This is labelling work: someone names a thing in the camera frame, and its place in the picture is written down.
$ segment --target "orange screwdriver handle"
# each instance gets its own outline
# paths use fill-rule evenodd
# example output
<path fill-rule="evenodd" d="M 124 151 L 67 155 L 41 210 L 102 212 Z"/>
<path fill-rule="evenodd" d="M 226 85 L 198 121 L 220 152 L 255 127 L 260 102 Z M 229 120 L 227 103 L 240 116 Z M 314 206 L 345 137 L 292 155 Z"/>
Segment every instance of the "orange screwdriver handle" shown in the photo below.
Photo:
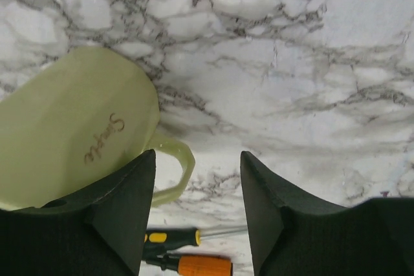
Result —
<path fill-rule="evenodd" d="M 184 255 L 180 258 L 181 276 L 232 276 L 233 264 L 229 259 L 202 255 Z"/>

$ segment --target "black and yellow screwdriver handle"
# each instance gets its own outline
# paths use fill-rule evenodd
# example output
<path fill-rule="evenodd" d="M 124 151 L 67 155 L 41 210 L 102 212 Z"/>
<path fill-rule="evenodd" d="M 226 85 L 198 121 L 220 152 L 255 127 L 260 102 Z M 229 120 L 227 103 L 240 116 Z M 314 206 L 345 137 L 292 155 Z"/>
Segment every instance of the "black and yellow screwdriver handle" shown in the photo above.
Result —
<path fill-rule="evenodd" d="M 197 228 L 147 229 L 142 256 L 163 255 L 184 246 L 200 246 L 201 234 Z"/>

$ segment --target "screwdriver shaft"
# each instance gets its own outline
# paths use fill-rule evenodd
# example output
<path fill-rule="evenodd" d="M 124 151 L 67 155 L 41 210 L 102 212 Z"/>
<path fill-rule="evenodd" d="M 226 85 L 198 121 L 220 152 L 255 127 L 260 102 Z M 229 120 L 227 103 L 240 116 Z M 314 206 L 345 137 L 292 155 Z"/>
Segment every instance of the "screwdriver shaft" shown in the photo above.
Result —
<path fill-rule="evenodd" d="M 231 226 L 225 228 L 210 228 L 201 230 L 201 240 L 221 239 L 225 237 L 237 236 L 247 234 L 247 225 Z"/>

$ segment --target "mug handle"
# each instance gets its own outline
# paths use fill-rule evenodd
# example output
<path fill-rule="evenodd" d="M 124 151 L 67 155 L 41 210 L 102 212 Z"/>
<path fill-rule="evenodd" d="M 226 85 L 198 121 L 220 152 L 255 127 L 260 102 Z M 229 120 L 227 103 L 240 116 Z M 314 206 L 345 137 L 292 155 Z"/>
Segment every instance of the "mug handle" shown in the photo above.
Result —
<path fill-rule="evenodd" d="M 168 189 L 154 192 L 151 207 L 157 207 L 178 199 L 186 189 L 195 166 L 195 159 L 190 148 L 184 142 L 155 131 L 146 149 L 154 149 L 171 155 L 180 162 L 182 167 L 182 176 L 178 184 Z"/>

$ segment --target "black object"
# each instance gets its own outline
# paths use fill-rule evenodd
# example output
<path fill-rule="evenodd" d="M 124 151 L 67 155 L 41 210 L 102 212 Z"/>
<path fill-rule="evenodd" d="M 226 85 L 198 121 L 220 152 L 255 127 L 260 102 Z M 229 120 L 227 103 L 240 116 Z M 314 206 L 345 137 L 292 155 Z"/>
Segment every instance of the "black object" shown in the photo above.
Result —
<path fill-rule="evenodd" d="M 414 198 L 324 201 L 241 153 L 254 275 L 414 275 Z"/>
<path fill-rule="evenodd" d="M 150 150 L 42 208 L 0 210 L 0 275 L 138 275 L 154 181 Z"/>
<path fill-rule="evenodd" d="M 165 254 L 161 257 L 148 257 L 145 260 L 147 264 L 159 266 L 162 271 L 178 271 L 180 265 L 181 255 Z"/>
<path fill-rule="evenodd" d="M 163 255 L 167 251 L 177 250 L 184 246 L 198 246 L 199 235 L 200 231 L 197 228 L 147 229 L 142 259 Z"/>

